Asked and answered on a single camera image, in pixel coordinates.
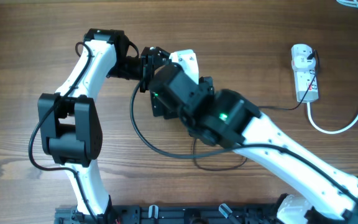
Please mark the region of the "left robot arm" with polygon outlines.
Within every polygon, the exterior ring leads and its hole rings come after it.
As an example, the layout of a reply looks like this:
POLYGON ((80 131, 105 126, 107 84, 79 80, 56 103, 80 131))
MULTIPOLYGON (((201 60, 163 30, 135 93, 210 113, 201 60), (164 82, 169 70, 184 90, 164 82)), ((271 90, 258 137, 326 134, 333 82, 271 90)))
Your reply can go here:
POLYGON ((90 29, 80 42, 79 61, 55 93, 38 100, 39 123, 29 141, 29 158, 34 162, 33 145, 41 135, 42 149, 57 164, 55 170, 67 173, 77 198, 69 210, 58 209, 57 223, 116 223, 119 215, 112 207, 98 167, 103 132, 95 101, 109 77, 143 80, 147 89, 154 72, 170 62, 185 62, 192 50, 169 53, 160 47, 145 48, 129 56, 134 44, 122 30, 90 29))

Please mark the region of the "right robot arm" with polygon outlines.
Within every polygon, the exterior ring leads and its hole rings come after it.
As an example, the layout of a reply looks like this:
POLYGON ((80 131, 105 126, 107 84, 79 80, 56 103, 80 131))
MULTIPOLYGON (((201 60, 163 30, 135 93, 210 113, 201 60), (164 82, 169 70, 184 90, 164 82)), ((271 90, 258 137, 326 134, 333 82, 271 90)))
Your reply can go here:
POLYGON ((191 137, 247 157, 291 185, 298 196, 278 205, 282 223, 358 223, 358 177, 298 144, 238 92, 215 91, 210 78, 196 83, 177 63, 162 67, 149 90, 191 137))

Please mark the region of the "white USB charger plug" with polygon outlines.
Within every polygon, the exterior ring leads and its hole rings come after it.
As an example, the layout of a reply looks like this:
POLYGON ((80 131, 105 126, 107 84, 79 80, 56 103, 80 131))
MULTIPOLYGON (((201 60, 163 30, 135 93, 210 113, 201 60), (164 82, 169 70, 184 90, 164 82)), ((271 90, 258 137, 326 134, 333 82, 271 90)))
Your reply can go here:
POLYGON ((298 55, 292 58, 291 66, 295 72, 314 70, 316 66, 316 60, 313 58, 307 59, 307 56, 304 55, 298 55))

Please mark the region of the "white power strip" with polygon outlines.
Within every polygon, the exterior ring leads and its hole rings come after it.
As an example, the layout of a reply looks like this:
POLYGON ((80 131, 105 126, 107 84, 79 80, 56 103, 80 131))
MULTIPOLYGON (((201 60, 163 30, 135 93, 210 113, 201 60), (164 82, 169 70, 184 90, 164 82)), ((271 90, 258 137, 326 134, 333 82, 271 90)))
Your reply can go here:
MULTIPOLYGON (((315 59, 316 54, 313 49, 306 44, 295 44, 291 48, 291 60, 298 55, 307 56, 307 59, 315 59)), ((295 72, 295 93, 296 100, 299 103, 311 103, 318 99, 318 86, 316 81, 316 66, 314 70, 307 70, 305 72, 295 72)))

